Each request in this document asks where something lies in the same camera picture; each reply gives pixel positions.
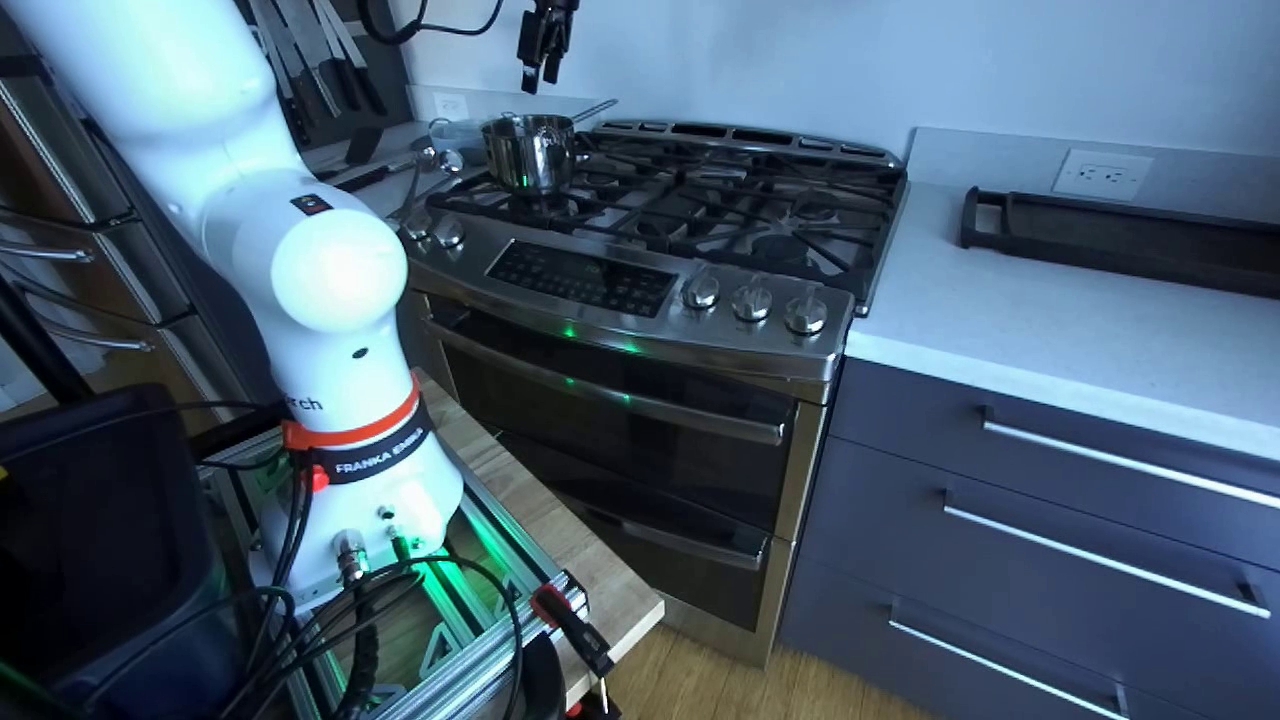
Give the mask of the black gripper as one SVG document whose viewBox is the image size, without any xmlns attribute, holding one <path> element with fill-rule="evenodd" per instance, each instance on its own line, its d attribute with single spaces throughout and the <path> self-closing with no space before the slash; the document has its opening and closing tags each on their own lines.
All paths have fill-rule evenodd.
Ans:
<svg viewBox="0 0 1280 720">
<path fill-rule="evenodd" d="M 564 65 L 564 43 L 573 40 L 573 18 L 577 18 L 579 0 L 535 0 L 525 12 L 519 24 L 519 92 L 535 96 L 542 77 L 546 82 L 561 80 L 561 65 Z"/>
</svg>

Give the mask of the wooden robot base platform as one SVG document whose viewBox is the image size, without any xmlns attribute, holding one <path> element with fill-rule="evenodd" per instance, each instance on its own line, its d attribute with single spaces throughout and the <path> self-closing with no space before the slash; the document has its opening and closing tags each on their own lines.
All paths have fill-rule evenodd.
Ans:
<svg viewBox="0 0 1280 720">
<path fill-rule="evenodd" d="M 636 644 L 659 626 L 663 597 L 648 589 L 535 471 L 529 471 L 490 429 L 479 429 L 435 381 L 422 376 L 422 395 L 440 442 L 561 573 L 585 589 L 590 623 L 610 641 L 621 668 Z M 568 641 L 557 644 L 564 704 L 585 695 L 621 700 L 621 670 L 597 676 Z"/>
</svg>

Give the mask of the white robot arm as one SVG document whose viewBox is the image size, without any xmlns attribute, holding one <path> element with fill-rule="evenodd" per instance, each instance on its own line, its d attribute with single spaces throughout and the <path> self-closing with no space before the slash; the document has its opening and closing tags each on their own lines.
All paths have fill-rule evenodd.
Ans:
<svg viewBox="0 0 1280 720">
<path fill-rule="evenodd" d="M 4 0 L 188 248 L 245 300 L 309 461 L 309 518 L 274 533 L 283 583 L 340 592 L 340 550 L 440 543 L 466 471 L 431 430 L 396 303 L 400 234 L 316 179 L 233 0 Z"/>
</svg>

